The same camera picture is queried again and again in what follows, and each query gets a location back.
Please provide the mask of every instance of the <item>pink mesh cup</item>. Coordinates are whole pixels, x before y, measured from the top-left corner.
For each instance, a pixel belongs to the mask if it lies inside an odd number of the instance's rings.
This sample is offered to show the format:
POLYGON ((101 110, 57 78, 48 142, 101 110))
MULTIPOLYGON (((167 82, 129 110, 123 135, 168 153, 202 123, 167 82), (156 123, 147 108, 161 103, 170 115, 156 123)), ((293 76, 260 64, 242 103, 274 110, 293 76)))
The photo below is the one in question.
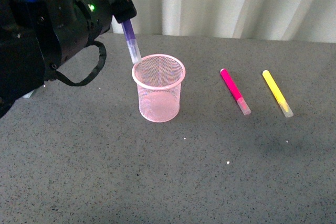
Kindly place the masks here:
POLYGON ((169 55, 149 55, 133 66, 138 85, 139 110, 149 121, 162 123, 173 119, 180 110, 181 82, 185 68, 169 55))

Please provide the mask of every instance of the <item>gray table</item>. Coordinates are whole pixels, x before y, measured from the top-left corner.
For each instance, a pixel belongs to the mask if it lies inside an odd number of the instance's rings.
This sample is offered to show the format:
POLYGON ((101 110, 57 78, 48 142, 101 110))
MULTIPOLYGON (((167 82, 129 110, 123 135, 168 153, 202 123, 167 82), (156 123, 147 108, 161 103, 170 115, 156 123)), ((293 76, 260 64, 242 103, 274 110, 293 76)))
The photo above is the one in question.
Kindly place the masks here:
MULTIPOLYGON (((0 120, 0 222, 336 223, 335 44, 138 36, 143 56, 175 56, 187 72, 178 116, 152 123, 139 113, 123 35, 99 41, 108 59, 96 80, 46 83, 0 120)), ((79 81, 97 52, 61 72, 79 81)))

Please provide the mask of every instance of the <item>curtain fold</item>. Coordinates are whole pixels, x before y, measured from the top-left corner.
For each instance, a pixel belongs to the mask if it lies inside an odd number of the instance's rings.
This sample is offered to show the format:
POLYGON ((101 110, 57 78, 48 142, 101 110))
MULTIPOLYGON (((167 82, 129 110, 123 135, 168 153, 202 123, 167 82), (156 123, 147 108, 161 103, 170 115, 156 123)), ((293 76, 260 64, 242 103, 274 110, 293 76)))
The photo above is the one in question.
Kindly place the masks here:
MULTIPOLYGON (((336 42, 336 0, 133 0, 137 34, 336 42)), ((112 21, 113 31, 122 33, 112 21)))

